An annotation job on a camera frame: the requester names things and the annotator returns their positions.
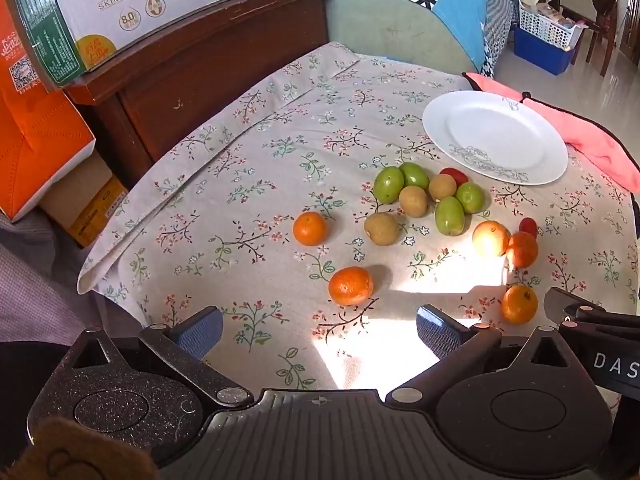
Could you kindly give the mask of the orange tangerine five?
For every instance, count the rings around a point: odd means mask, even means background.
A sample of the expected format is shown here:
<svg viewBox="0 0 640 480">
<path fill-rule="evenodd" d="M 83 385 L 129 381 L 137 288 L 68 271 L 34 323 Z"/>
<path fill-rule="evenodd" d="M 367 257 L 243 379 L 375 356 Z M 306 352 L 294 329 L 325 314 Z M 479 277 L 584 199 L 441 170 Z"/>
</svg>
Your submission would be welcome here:
<svg viewBox="0 0 640 480">
<path fill-rule="evenodd" d="M 515 325 L 528 323 L 538 310 L 536 292 L 525 285 L 513 285 L 504 293 L 500 310 L 506 322 Z"/>
</svg>

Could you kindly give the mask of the orange tangerine three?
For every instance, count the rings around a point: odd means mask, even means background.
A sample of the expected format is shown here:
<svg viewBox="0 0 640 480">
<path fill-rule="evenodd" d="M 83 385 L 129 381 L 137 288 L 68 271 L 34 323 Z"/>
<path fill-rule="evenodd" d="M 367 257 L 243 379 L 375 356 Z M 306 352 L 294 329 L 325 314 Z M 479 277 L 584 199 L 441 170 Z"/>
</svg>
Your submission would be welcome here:
<svg viewBox="0 0 640 480">
<path fill-rule="evenodd" d="M 511 234 L 497 221 L 480 222 L 474 229 L 472 242 L 477 255 L 497 258 L 506 253 Z"/>
</svg>

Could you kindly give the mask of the orange tangerine four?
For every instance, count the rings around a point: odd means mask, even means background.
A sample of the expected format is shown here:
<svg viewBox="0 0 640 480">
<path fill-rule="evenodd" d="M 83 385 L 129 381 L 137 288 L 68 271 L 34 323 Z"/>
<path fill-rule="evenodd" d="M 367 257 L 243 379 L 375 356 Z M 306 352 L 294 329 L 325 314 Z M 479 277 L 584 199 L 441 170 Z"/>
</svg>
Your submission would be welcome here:
<svg viewBox="0 0 640 480">
<path fill-rule="evenodd" d="M 538 244 L 536 237 L 527 232 L 518 231 L 509 240 L 506 248 L 506 258 L 513 269 L 526 269 L 531 266 L 538 257 Z"/>
</svg>

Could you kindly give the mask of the orange tangerine two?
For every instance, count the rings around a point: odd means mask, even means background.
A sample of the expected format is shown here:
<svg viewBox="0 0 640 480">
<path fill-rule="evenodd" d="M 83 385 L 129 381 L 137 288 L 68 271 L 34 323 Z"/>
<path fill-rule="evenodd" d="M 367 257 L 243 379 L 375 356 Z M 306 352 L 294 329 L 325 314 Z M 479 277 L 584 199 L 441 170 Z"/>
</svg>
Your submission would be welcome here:
<svg viewBox="0 0 640 480">
<path fill-rule="evenodd" d="M 331 300 L 343 307 L 362 304 L 371 296 L 373 289 L 371 274 L 361 266 L 350 266 L 337 271 L 328 285 Z"/>
</svg>

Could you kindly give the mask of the green jujube four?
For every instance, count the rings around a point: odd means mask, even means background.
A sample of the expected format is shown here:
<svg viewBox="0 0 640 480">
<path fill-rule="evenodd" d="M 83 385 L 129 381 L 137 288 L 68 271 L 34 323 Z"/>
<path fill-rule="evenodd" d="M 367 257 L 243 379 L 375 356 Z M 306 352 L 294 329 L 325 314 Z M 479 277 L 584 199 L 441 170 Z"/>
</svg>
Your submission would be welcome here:
<svg viewBox="0 0 640 480">
<path fill-rule="evenodd" d="M 465 211 L 454 196 L 440 200 L 435 208 L 435 222 L 439 233 L 458 236 L 465 230 Z"/>
</svg>

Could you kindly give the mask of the red cherry tomato two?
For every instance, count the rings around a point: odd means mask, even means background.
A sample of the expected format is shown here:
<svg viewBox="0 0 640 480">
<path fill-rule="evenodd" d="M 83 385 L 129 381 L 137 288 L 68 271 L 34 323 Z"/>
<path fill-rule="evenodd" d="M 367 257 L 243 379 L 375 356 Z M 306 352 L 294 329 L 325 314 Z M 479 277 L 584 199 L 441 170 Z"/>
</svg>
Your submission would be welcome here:
<svg viewBox="0 0 640 480">
<path fill-rule="evenodd" d="M 536 238 L 538 236 L 538 226 L 533 218 L 523 218 L 518 225 L 518 230 L 520 232 L 528 233 L 533 238 Z"/>
</svg>

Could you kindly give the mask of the brown kiwi one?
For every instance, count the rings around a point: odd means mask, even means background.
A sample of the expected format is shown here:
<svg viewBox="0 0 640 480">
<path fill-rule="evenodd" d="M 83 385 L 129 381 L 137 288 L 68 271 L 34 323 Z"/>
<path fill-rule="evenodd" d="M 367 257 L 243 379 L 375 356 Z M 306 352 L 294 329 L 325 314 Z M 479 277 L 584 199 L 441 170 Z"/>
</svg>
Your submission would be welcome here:
<svg viewBox="0 0 640 480">
<path fill-rule="evenodd" d="M 364 232 L 376 246 L 390 246 L 396 243 L 400 235 L 398 222 L 391 214 L 376 212 L 363 223 Z"/>
</svg>

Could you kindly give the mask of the green jujube three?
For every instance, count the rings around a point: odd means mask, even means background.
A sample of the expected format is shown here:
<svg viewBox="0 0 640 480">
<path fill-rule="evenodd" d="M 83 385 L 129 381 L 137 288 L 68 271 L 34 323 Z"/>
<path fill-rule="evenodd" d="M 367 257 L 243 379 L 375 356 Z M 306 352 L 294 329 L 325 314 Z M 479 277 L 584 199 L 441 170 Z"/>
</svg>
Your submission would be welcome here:
<svg viewBox="0 0 640 480">
<path fill-rule="evenodd" d="M 485 207 L 485 191 L 476 183 L 465 182 L 457 189 L 456 199 L 467 214 L 478 214 Z"/>
</svg>

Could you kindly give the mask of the brown kiwi two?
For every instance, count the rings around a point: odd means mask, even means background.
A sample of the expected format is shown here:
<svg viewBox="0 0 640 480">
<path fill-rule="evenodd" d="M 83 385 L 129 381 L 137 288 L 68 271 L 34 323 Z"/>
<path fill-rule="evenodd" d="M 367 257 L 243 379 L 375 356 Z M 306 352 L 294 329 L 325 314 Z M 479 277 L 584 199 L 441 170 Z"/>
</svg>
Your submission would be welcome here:
<svg viewBox="0 0 640 480">
<path fill-rule="evenodd" d="M 400 208 L 411 218 L 422 218 L 428 211 L 428 198 L 424 188 L 407 185 L 398 197 Z"/>
</svg>

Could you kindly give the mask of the brown kiwi three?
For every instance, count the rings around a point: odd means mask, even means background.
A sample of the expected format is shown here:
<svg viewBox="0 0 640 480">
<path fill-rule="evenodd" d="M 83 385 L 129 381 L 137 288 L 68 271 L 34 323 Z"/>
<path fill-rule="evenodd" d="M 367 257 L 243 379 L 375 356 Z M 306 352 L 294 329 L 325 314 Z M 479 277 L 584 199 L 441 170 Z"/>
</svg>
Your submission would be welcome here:
<svg viewBox="0 0 640 480">
<path fill-rule="evenodd" d="M 438 174 L 431 180 L 428 192 L 434 202 L 440 202 L 444 198 L 455 196 L 457 188 L 457 182 L 450 174 Z"/>
</svg>

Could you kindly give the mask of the red cherry tomato one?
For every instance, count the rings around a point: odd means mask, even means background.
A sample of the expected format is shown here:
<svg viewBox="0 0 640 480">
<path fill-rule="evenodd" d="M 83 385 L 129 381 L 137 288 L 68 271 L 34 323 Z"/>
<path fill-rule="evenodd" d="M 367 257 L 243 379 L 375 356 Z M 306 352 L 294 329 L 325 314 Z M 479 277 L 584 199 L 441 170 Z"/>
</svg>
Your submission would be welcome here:
<svg viewBox="0 0 640 480">
<path fill-rule="evenodd" d="M 464 174 L 460 170 L 457 170 L 456 168 L 452 168 L 452 167 L 442 168 L 442 170 L 440 170 L 439 173 L 448 174 L 449 177 L 452 177 L 454 179 L 454 182 L 456 182 L 457 186 L 464 185 L 466 182 L 469 181 L 469 178 L 466 176 L 466 174 Z"/>
</svg>

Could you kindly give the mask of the orange tangerine one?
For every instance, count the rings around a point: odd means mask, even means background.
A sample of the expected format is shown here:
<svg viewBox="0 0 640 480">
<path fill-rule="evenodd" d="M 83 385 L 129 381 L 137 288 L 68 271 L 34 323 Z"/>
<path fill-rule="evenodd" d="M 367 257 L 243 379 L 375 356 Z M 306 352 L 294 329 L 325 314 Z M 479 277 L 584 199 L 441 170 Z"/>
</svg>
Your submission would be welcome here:
<svg viewBox="0 0 640 480">
<path fill-rule="evenodd" d="M 329 235 L 329 227 L 321 214 L 306 211 L 300 214 L 293 223 L 293 235 L 304 246 L 318 246 Z"/>
</svg>

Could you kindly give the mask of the green jujube two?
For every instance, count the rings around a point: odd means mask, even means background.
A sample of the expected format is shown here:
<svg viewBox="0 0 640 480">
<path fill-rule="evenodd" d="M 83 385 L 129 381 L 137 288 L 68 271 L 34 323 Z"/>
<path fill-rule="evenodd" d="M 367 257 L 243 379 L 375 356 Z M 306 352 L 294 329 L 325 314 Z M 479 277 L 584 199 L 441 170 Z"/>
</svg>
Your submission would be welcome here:
<svg viewBox="0 0 640 480">
<path fill-rule="evenodd" d="M 425 170 L 415 162 L 404 162 L 399 166 L 399 170 L 404 176 L 405 186 L 417 186 L 418 188 L 428 189 L 430 178 Z"/>
</svg>

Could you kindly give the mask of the green jujube one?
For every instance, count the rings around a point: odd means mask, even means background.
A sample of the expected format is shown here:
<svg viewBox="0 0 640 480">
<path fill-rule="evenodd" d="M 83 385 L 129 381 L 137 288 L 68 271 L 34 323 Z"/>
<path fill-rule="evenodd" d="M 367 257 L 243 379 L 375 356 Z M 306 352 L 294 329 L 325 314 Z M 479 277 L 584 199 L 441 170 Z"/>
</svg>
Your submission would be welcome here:
<svg viewBox="0 0 640 480">
<path fill-rule="evenodd" d="M 373 195 L 381 204 L 392 204 L 398 200 L 405 187 L 405 177 L 396 166 L 388 166 L 378 173 L 372 188 Z"/>
</svg>

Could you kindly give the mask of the brown plush toy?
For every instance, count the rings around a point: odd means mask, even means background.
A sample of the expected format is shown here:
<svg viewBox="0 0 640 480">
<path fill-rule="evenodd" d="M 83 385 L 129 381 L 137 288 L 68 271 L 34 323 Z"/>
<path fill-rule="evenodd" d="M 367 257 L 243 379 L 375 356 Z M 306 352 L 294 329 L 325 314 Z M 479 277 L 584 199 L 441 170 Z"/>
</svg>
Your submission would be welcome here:
<svg viewBox="0 0 640 480">
<path fill-rule="evenodd" d="M 159 479 L 147 452 L 61 417 L 38 427 L 34 443 L 2 479 Z"/>
</svg>

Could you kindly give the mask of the cardboard box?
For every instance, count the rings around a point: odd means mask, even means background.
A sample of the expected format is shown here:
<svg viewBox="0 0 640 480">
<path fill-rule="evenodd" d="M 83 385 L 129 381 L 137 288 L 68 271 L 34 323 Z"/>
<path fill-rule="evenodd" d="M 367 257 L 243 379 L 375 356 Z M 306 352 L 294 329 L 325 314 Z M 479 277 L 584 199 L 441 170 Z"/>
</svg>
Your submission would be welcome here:
<svg viewBox="0 0 640 480">
<path fill-rule="evenodd" d="M 127 189 L 98 153 L 56 182 L 39 207 L 82 247 L 100 235 Z"/>
</svg>

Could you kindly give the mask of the floral tablecloth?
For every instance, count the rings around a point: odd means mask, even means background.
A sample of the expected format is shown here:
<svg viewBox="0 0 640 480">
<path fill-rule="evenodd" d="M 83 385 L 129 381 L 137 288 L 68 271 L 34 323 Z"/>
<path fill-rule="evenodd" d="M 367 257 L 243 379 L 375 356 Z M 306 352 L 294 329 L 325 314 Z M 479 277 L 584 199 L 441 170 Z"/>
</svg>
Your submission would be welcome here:
<svg viewBox="0 0 640 480">
<path fill-rule="evenodd" d="M 527 269 L 477 255 L 472 236 L 439 233 L 373 195 L 388 166 L 438 174 L 449 158 L 422 125 L 432 99 L 466 80 L 326 44 L 268 76 L 188 134 L 137 183 L 96 240 L 78 278 L 144 325 L 174 326 L 214 306 L 224 332 L 207 362 L 254 392 L 375 388 L 387 392 L 429 367 L 416 312 L 432 304 L 464 324 L 527 335 L 500 314 L 507 287 L 551 287 L 610 311 L 637 310 L 632 199 L 578 151 L 545 186 L 480 178 L 475 222 L 538 224 Z M 299 244 L 295 219 L 321 214 L 329 235 Z M 376 246 L 363 223 L 395 217 L 400 235 Z M 329 296 L 339 270 L 361 266 L 371 296 Z"/>
</svg>

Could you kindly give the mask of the pink towel black trim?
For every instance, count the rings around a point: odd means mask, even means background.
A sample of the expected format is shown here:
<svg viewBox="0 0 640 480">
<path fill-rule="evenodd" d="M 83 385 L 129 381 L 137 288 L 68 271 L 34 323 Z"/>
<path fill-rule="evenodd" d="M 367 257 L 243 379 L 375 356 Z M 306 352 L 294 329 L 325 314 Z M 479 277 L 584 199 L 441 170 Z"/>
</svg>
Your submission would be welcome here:
<svg viewBox="0 0 640 480">
<path fill-rule="evenodd" d="M 534 98 L 529 92 L 517 92 L 478 73 L 463 73 L 473 90 L 509 98 L 541 115 L 560 134 L 566 144 L 581 152 L 607 177 L 628 192 L 640 188 L 638 162 L 617 136 L 594 120 Z"/>
</svg>

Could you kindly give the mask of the white floral plate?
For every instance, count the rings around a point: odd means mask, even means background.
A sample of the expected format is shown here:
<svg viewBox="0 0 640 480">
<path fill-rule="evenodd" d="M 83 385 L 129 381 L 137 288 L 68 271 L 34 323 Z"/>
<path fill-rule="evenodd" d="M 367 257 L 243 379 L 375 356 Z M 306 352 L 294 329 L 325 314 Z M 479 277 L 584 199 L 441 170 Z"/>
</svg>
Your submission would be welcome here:
<svg viewBox="0 0 640 480">
<path fill-rule="evenodd" d="M 567 170 L 567 148 L 558 130 L 505 96 L 449 92 L 427 104 L 422 122 L 445 155 L 488 178 L 537 186 L 559 180 Z"/>
</svg>

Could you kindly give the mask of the orange gift box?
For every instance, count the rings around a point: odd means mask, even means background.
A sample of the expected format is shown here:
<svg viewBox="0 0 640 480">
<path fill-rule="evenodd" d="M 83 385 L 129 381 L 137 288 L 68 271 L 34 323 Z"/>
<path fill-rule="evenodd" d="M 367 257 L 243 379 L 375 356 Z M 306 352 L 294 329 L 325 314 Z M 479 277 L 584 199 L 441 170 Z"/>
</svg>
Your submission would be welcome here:
<svg viewBox="0 0 640 480">
<path fill-rule="evenodd" d="M 1 0 L 1 212 L 20 220 L 88 158 L 96 139 L 61 90 L 32 65 L 9 0 Z"/>
</svg>

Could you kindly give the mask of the blue storage bin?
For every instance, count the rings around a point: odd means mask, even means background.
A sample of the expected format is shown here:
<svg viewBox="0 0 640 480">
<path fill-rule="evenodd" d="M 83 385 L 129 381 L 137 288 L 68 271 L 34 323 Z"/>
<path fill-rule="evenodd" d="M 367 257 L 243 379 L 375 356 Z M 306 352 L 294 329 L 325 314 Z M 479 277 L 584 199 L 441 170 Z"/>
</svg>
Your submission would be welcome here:
<svg viewBox="0 0 640 480">
<path fill-rule="evenodd" d="M 514 54 L 553 76 L 564 73 L 575 61 L 576 48 L 564 51 L 517 27 L 514 29 Z"/>
</svg>

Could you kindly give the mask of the white plastic basket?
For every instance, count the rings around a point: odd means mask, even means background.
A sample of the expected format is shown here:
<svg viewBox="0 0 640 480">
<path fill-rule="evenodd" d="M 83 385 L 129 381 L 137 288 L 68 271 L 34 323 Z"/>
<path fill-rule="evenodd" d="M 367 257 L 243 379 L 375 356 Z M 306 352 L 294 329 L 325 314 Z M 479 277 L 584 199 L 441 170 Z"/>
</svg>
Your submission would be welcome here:
<svg viewBox="0 0 640 480">
<path fill-rule="evenodd" d="M 518 0 L 518 27 L 553 47 L 570 51 L 578 44 L 587 24 L 566 18 L 547 3 L 530 6 Z"/>
</svg>

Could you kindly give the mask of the green sofa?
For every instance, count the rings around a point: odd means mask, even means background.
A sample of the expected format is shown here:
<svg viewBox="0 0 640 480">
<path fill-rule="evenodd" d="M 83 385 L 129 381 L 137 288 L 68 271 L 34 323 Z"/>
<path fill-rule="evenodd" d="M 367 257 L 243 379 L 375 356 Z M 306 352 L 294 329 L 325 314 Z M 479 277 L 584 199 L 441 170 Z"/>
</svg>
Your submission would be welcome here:
<svg viewBox="0 0 640 480">
<path fill-rule="evenodd" d="M 324 0 L 329 38 L 350 50 L 460 74 L 475 66 L 446 25 L 407 0 Z"/>
</svg>

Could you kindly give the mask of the houndstooth sofa blanket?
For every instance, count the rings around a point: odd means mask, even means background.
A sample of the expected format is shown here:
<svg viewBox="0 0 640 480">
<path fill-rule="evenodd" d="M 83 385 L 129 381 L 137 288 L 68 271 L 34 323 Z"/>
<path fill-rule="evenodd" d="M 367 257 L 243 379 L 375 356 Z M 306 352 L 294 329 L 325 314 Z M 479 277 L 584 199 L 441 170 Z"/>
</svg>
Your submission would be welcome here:
<svg viewBox="0 0 640 480">
<path fill-rule="evenodd" d="M 495 75 L 498 58 L 508 43 L 514 21 L 514 0 L 486 0 L 482 75 L 489 78 Z"/>
</svg>

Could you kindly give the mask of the wooden chair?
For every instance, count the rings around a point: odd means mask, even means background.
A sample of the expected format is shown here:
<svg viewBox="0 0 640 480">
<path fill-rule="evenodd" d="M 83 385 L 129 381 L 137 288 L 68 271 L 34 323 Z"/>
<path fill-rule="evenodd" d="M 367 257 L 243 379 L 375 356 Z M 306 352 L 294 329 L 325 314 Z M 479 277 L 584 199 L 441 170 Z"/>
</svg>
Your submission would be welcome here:
<svg viewBox="0 0 640 480">
<path fill-rule="evenodd" d="M 598 44 L 603 47 L 602 77 L 608 72 L 616 47 L 619 4 L 620 0 L 560 0 L 561 13 L 576 22 L 582 21 L 591 32 L 585 62 L 591 62 Z"/>
</svg>

